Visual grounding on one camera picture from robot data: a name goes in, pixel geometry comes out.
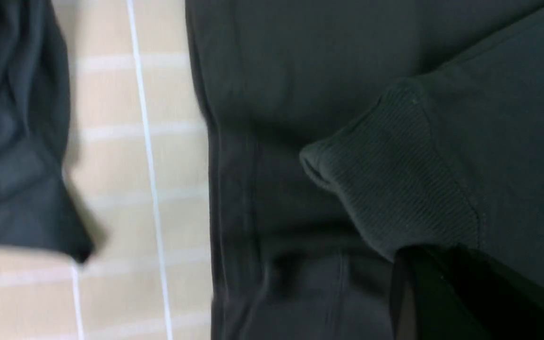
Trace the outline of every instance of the tiled floor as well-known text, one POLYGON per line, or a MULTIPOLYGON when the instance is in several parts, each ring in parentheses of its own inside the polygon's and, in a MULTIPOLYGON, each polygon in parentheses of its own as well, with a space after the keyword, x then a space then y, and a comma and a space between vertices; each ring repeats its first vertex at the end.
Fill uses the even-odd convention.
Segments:
POLYGON ((100 249, 0 248, 0 340, 209 338, 207 136, 183 0, 53 0, 73 113, 66 178, 100 249))

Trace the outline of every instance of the ribbed cuff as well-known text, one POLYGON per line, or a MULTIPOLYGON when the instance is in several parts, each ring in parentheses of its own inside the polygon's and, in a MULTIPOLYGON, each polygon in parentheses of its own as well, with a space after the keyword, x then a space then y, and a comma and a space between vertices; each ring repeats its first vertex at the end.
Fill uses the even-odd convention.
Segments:
POLYGON ((410 245, 477 248, 477 214, 436 152, 423 94, 403 80, 300 155, 313 181, 339 196, 365 241, 390 260, 410 245))

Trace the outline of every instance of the clothing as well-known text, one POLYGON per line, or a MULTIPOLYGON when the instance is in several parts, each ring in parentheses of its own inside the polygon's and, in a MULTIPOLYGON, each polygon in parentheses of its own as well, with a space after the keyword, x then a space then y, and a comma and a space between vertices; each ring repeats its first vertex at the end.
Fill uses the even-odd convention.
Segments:
POLYGON ((214 339, 388 339, 391 263, 298 153, 544 0, 186 2, 209 126, 214 339))
POLYGON ((67 50, 49 1, 0 0, 0 245, 83 262, 93 244, 62 181, 67 50))
POLYGON ((479 249, 544 287, 544 9, 304 149, 373 249, 479 249))

